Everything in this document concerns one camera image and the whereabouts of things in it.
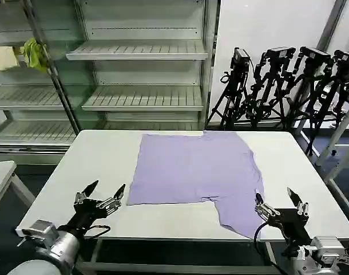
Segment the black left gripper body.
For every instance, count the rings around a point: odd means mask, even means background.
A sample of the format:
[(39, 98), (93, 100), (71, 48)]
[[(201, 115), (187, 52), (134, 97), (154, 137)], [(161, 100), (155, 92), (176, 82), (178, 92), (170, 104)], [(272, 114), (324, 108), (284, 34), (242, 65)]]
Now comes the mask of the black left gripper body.
[(65, 225), (57, 228), (58, 231), (68, 232), (75, 237), (84, 237), (96, 219), (106, 218), (106, 209), (97, 206), (99, 201), (84, 199), (82, 203), (75, 203), (75, 214)]

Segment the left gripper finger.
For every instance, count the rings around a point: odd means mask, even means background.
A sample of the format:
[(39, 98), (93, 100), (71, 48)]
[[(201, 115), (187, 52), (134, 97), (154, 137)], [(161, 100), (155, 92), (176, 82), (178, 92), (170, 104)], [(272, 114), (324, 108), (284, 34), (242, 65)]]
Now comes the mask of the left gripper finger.
[(94, 189), (96, 188), (96, 186), (98, 185), (99, 180), (94, 181), (93, 183), (87, 185), (83, 191), (81, 192), (77, 192), (75, 195), (75, 200), (74, 203), (75, 204), (80, 204), (83, 203), (83, 201), (85, 199), (87, 199), (88, 197), (90, 197), (90, 195), (93, 193)]
[(124, 196), (124, 190), (125, 190), (126, 184), (123, 184), (113, 195), (113, 197), (110, 197), (106, 199), (103, 202), (100, 202), (97, 204), (97, 208), (100, 210), (103, 210), (106, 215), (111, 215), (115, 211), (118, 210), (118, 208), (121, 206), (121, 200)]

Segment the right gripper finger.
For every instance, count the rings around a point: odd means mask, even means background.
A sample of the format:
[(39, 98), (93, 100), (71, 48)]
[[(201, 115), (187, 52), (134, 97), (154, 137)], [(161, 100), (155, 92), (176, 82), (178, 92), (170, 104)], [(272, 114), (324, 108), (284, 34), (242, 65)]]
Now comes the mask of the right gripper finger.
[(308, 215), (308, 211), (307, 211), (307, 206), (308, 203), (303, 203), (302, 200), (300, 199), (300, 196), (295, 193), (294, 191), (292, 191), (289, 187), (287, 187), (287, 193), (288, 196), (290, 197), (292, 203), (294, 204), (294, 206), (297, 209), (297, 213), (299, 215)]
[(279, 216), (279, 212), (264, 202), (260, 193), (255, 194), (255, 211), (259, 217), (267, 222), (270, 218)]

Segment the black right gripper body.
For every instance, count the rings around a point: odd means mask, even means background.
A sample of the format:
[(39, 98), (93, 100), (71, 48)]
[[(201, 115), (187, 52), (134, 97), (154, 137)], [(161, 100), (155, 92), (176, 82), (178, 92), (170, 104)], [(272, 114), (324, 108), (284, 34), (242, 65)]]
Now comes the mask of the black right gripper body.
[(288, 245), (309, 245), (312, 239), (305, 229), (309, 218), (303, 214), (299, 215), (297, 209), (276, 210), (279, 215), (270, 216), (267, 223), (281, 231)]

